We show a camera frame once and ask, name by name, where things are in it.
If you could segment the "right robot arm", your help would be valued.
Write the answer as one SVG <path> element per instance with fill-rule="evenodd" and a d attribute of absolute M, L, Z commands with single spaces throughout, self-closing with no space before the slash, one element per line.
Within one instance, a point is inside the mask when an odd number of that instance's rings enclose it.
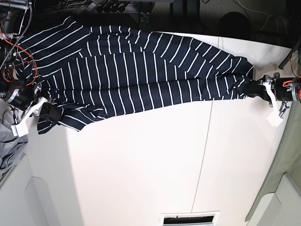
<path fill-rule="evenodd" d="M 15 125 L 27 117 L 54 122 L 61 119 L 58 107 L 36 82 L 39 73 L 33 54 L 21 47 L 32 16 L 30 0 L 0 2 L 0 98 L 12 110 Z"/>

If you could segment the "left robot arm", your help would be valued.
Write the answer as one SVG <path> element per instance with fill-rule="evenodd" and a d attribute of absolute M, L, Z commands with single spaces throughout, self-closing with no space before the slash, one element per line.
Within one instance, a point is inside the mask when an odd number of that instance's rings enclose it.
<path fill-rule="evenodd" d="M 289 64 L 292 77 L 280 75 L 284 66 Z M 271 102 L 265 86 L 265 82 L 270 83 L 272 93 L 277 101 L 282 102 L 300 102 L 301 101 L 301 47 L 294 46 L 285 59 L 280 63 L 279 70 L 272 74 L 265 74 L 262 78 L 252 81 L 244 86 L 244 93 L 248 97 L 260 97 Z"/>

